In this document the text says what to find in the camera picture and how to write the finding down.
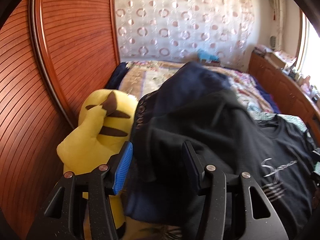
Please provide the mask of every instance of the sheer curtain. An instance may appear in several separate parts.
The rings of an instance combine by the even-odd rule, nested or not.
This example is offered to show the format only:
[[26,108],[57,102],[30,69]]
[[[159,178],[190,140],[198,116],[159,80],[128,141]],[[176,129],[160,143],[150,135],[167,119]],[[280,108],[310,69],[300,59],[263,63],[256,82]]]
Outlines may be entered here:
[[284,22],[286,15],[286,0],[273,0],[276,20],[276,45],[275,51],[283,49]]
[[304,76],[310,76],[310,84],[316,85],[318,90],[320,89],[320,63],[319,63],[319,49],[320,38],[308,21],[309,33],[306,48],[306,55],[302,64],[302,73]]
[[241,69],[252,0],[115,0],[120,57],[185,62],[198,49]]

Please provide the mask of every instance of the clothing pile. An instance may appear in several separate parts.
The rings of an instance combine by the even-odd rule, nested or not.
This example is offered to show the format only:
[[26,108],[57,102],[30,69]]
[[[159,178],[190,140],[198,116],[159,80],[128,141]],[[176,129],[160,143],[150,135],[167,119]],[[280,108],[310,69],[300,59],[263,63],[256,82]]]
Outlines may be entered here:
[[[187,63],[139,101],[131,141],[134,163],[125,212],[132,219],[181,227],[183,239],[196,238],[204,196],[191,189],[181,158],[185,141],[225,173],[249,172],[289,239],[312,214],[316,185],[310,179],[314,163],[309,153],[314,143],[307,131],[278,115],[254,120],[237,101],[227,76],[197,63]],[[230,223],[227,210],[225,239]]]

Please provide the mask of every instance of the pikachu plush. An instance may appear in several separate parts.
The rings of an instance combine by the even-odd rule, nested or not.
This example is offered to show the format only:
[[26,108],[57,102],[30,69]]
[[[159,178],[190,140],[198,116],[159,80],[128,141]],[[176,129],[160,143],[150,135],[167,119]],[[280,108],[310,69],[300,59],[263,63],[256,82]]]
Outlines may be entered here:
[[[57,147],[64,172],[88,173],[118,154],[130,138],[137,104],[135,97],[118,90],[101,89],[89,95],[81,107],[78,127]],[[116,228],[120,228],[125,222],[120,196],[109,198]]]

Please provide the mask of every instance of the black t-shirt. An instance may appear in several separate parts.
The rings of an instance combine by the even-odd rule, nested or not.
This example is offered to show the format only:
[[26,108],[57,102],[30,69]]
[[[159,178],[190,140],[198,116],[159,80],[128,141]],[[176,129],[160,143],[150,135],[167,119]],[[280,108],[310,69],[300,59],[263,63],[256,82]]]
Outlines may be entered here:
[[[294,124],[275,116],[255,122],[230,90],[211,93],[162,116],[153,117],[135,131],[134,156],[144,186],[159,185],[150,193],[157,209],[166,212],[158,221],[182,226],[184,239],[195,239],[203,197],[190,189],[181,158],[181,146],[190,141],[208,164],[225,173],[249,172],[264,190],[289,239],[311,216],[315,185],[309,178],[313,163],[306,136]],[[172,199],[163,202],[161,195]]]

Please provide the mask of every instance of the floral bedspread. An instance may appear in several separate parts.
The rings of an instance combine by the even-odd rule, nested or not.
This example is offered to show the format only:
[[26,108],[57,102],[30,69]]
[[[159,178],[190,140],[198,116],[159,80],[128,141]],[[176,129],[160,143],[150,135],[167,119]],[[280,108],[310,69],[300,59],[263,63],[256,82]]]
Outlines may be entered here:
[[[131,61],[127,64],[130,70],[122,80],[119,90],[140,99],[158,90],[183,65],[184,63],[165,61]],[[249,74],[222,67],[204,67],[227,75],[231,89],[235,92],[239,103],[248,111],[273,113],[272,107],[255,88],[256,83]]]

